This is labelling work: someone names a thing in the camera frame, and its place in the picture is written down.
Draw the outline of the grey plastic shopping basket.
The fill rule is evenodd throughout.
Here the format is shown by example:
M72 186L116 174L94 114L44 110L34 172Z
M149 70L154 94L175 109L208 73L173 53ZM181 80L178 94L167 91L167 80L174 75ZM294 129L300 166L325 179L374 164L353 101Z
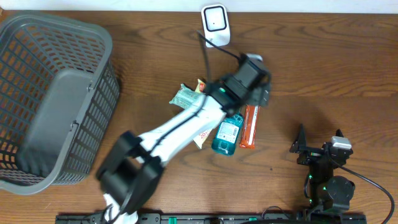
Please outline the grey plastic shopping basket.
M120 87L107 30L19 12L1 23L1 189L32 195L90 173Z

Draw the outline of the orange snack bar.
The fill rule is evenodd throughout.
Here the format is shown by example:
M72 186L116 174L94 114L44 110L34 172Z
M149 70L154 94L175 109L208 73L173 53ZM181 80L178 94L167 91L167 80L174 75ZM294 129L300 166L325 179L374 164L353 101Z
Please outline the orange snack bar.
M244 126L241 133L240 148L254 149L256 125L260 106L247 105L244 115Z

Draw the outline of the blue mouthwash bottle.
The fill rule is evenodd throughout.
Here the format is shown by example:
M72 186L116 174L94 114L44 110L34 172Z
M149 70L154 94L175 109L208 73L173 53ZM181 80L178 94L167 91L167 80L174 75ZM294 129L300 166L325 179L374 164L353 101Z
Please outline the blue mouthwash bottle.
M211 144L212 150L218 154L232 156L236 149L236 141L243 126L243 116L240 113L225 118L219 125Z

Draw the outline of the yellow snack bag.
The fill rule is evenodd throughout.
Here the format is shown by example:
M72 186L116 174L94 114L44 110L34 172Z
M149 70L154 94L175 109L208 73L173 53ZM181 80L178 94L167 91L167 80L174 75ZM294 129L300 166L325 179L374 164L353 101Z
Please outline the yellow snack bag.
M198 84L197 84L197 87L195 88L195 92L203 93L203 90L205 89L205 87L206 87L205 82L202 81L201 79L198 79ZM211 131L212 131L212 129L207 129L206 131L200 133L198 136L196 136L193 139L193 142L195 143L197 148L202 149L203 143L206 141L206 139L210 135Z

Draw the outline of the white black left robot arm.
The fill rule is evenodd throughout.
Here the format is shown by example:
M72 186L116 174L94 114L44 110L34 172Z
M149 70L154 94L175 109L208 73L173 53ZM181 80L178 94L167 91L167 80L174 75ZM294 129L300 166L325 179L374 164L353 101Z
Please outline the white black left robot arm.
M173 156L243 105L263 105L270 85L209 83L190 107L158 128L138 136L130 131L120 135L96 173L106 201L105 222L136 223L137 211L152 197Z

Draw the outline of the green wet wipes pack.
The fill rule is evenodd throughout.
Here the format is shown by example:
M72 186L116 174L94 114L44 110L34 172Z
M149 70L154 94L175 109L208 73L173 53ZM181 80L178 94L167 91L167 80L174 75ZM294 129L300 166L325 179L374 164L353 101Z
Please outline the green wet wipes pack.
M180 89L169 103L187 109L202 95L203 93L195 92L182 83Z

